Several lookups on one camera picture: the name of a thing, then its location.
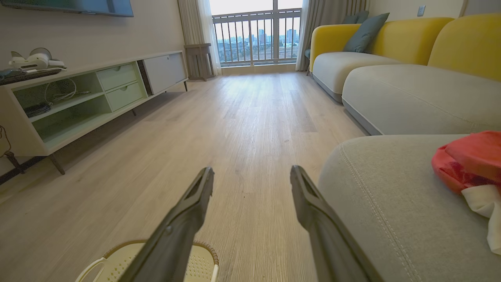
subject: sofa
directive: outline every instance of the sofa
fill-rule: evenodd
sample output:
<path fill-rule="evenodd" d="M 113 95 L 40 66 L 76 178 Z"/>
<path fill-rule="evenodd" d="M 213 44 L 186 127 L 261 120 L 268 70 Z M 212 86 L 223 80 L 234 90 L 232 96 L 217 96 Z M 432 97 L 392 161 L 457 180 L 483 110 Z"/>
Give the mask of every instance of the sofa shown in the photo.
<path fill-rule="evenodd" d="M 380 135 L 338 145 L 317 188 L 383 281 L 499 281 L 488 219 L 434 174 L 437 148 L 465 135 Z"/>
<path fill-rule="evenodd" d="M 322 54 L 312 49 L 313 73 Z M 449 21 L 428 56 L 349 72 L 340 98 L 380 136 L 338 145 L 318 189 L 383 281 L 499 281 L 488 219 L 445 186 L 431 159 L 470 132 L 501 130 L 501 14 Z"/>
<path fill-rule="evenodd" d="M 372 135 L 501 130 L 501 14 L 445 25 L 426 66 L 354 69 L 342 102 Z"/>
<path fill-rule="evenodd" d="M 426 65 L 438 33 L 452 20 L 428 18 L 385 23 L 368 53 L 342 52 L 359 24 L 317 27 L 312 34 L 310 71 L 329 95 L 342 102 L 345 80 L 356 68 L 391 64 Z"/>

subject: sofa seat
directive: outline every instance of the sofa seat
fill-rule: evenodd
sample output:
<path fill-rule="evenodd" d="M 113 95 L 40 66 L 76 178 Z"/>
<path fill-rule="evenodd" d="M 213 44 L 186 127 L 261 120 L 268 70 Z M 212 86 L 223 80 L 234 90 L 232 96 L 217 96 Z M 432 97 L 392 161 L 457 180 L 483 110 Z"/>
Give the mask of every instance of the sofa seat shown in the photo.
<path fill-rule="evenodd" d="M 388 135 L 341 143 L 318 189 L 384 281 L 499 281 L 487 218 L 434 174 L 437 148 L 465 135 Z"/>
<path fill-rule="evenodd" d="M 315 81 L 334 100 L 341 103 L 343 85 L 346 77 L 352 70 L 364 66 L 390 64 L 401 64 L 401 62 L 366 53 L 331 52 L 317 56 L 312 74 Z"/>
<path fill-rule="evenodd" d="M 501 82 L 421 65 L 353 70 L 346 109 L 375 134 L 466 134 L 501 130 Z"/>

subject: wooden floor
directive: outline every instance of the wooden floor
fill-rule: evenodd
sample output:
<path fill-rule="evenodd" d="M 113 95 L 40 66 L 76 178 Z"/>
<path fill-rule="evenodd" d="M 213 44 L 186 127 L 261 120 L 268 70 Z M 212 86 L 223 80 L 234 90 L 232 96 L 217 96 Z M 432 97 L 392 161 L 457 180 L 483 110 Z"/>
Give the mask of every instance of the wooden floor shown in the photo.
<path fill-rule="evenodd" d="M 0 280 L 71 282 L 113 246 L 147 238 L 197 172 L 214 191 L 196 239 L 218 281 L 315 281 L 289 171 L 314 181 L 332 149 L 363 136 L 304 73 L 219 77 L 163 94 L 0 186 Z"/>

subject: white wall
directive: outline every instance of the white wall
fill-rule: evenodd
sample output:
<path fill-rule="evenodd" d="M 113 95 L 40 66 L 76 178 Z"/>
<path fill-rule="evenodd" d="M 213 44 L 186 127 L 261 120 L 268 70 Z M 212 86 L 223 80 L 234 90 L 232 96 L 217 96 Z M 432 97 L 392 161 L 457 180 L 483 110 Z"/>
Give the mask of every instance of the white wall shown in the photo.
<path fill-rule="evenodd" d="M 466 0 L 464 15 L 501 13 L 501 0 Z"/>
<path fill-rule="evenodd" d="M 27 56 L 37 47 L 49 49 L 68 68 L 183 49 L 177 0 L 131 0 L 131 4 L 133 18 L 0 6 L 0 69 L 9 67 L 11 51 Z M 0 159 L 0 175 L 12 168 L 5 157 Z"/>
<path fill-rule="evenodd" d="M 457 18 L 461 12 L 463 0 L 371 0 L 369 13 L 370 17 L 390 13 L 389 21 L 415 19 L 417 10 L 422 5 L 426 5 L 424 18 Z"/>

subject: basket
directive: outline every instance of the basket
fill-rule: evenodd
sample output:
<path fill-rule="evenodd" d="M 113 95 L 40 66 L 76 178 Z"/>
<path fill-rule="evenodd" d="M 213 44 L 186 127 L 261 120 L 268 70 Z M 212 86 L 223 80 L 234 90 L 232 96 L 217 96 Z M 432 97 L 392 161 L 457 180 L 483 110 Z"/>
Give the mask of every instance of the basket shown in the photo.
<path fill-rule="evenodd" d="M 80 273 L 75 282 L 82 282 L 96 266 L 102 269 L 93 282 L 116 282 L 127 266 L 141 250 L 146 240 L 134 240 L 122 243 L 111 250 Z M 194 242 L 189 255 L 184 282 L 216 282 L 219 260 L 214 249 L 203 242 Z"/>

